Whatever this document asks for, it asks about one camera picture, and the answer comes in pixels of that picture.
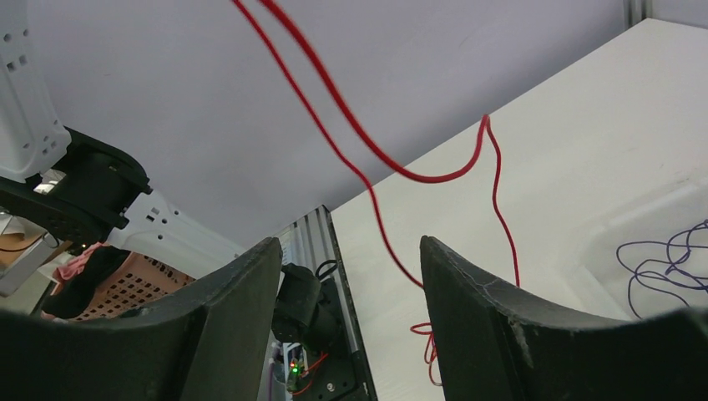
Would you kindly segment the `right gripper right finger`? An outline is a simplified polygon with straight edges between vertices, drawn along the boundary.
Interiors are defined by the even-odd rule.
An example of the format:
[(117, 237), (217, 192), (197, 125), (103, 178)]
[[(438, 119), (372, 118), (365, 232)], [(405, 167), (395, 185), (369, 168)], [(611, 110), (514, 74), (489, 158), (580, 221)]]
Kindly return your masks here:
[(420, 241), (448, 400), (704, 400), (707, 311), (627, 322), (506, 282), (432, 236)]

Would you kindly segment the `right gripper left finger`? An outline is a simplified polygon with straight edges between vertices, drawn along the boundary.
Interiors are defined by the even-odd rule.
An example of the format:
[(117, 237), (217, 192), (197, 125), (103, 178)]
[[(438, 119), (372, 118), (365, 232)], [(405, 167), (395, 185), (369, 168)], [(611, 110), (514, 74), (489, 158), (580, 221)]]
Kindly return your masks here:
[(111, 319), (52, 322), (2, 311), (2, 399), (256, 399), (281, 258), (280, 242), (268, 237)]

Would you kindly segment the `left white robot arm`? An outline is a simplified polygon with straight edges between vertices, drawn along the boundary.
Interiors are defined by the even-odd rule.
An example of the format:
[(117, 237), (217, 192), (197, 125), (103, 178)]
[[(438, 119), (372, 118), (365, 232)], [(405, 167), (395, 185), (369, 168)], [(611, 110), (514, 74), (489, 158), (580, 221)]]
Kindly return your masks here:
[(194, 278), (243, 248), (152, 188), (122, 150), (62, 124), (34, 49), (24, 1), (1, 4), (1, 205), (59, 240), (105, 242)]

